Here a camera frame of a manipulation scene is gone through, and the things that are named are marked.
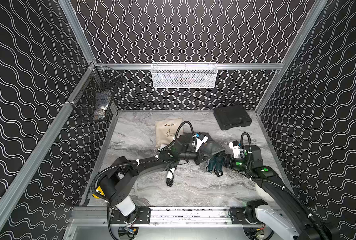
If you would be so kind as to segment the grey hair dryer bag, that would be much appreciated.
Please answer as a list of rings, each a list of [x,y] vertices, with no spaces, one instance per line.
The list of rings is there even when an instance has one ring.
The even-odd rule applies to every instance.
[[[221,146],[219,143],[217,143],[215,140],[212,139],[212,137],[208,133],[201,133],[200,134],[205,134],[209,139],[208,141],[203,144],[198,152],[204,152],[210,156],[210,159],[212,156],[217,155],[217,154],[225,154],[226,150],[223,146]]]

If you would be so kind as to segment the dark green hair dryer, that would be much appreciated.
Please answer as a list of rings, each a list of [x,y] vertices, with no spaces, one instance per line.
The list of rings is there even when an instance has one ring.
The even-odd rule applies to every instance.
[[[208,161],[207,172],[213,171],[217,177],[223,176],[223,165],[225,162],[225,155],[214,155]]]

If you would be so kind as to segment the white hair dryer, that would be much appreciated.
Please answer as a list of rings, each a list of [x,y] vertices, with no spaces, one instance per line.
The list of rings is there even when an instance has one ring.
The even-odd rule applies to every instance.
[[[175,167],[175,168],[172,168],[172,169],[168,170],[168,172],[167,172],[166,185],[168,187],[172,187],[173,184],[174,184],[174,172],[175,172],[176,169],[177,168]]]

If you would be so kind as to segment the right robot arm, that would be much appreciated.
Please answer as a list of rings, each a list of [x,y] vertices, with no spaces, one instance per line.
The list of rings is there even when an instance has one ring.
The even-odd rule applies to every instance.
[[[226,156],[225,167],[238,172],[268,194],[288,217],[274,216],[263,201],[247,202],[245,216],[248,222],[262,222],[283,239],[289,240],[337,240],[340,233],[337,227],[316,216],[284,184],[277,172],[258,159],[253,150],[251,137],[242,133],[240,156]]]

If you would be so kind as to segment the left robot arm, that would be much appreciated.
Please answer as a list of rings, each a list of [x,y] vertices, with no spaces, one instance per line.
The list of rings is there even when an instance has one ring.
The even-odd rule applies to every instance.
[[[93,178],[90,190],[95,197],[104,200],[109,208],[117,209],[124,217],[128,217],[137,209],[130,191],[139,177],[167,172],[168,185],[171,186],[175,168],[180,161],[200,163],[205,160],[209,153],[206,153],[203,145],[209,139],[205,133],[195,133],[192,124],[184,121],[179,125],[173,140],[159,149],[155,156],[136,160],[118,158]]]

